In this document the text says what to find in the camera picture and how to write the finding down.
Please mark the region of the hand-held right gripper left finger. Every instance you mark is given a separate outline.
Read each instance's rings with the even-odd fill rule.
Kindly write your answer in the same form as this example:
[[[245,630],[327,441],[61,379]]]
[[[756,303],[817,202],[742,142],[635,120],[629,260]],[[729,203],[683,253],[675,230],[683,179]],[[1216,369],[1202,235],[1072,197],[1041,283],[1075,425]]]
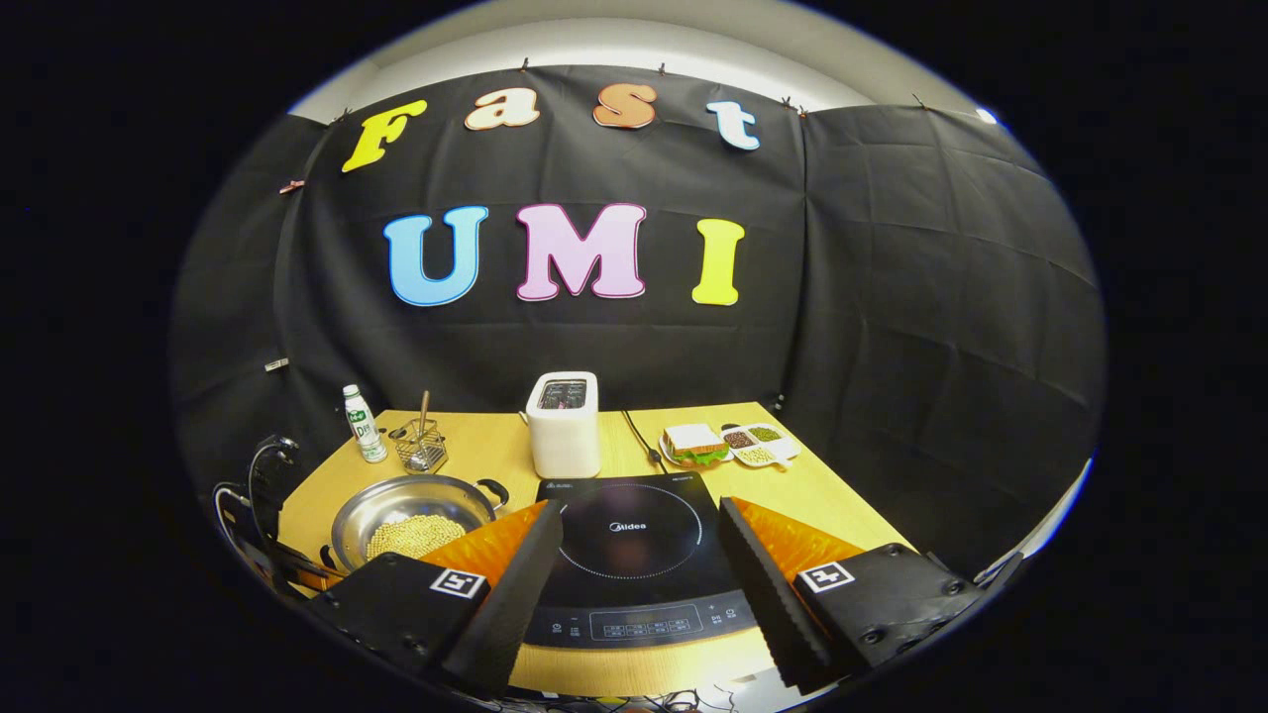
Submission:
[[[562,509],[541,500],[425,559],[377,556],[313,598],[312,617],[399,675],[502,695],[552,576]]]

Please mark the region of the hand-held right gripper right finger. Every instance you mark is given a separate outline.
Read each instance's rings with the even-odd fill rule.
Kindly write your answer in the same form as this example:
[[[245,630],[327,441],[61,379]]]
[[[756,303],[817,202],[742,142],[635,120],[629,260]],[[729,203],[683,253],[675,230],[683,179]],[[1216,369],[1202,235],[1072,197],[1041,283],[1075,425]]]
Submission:
[[[861,551],[743,499],[721,500],[716,537],[779,676],[801,694],[896,667],[988,600],[902,543]]]

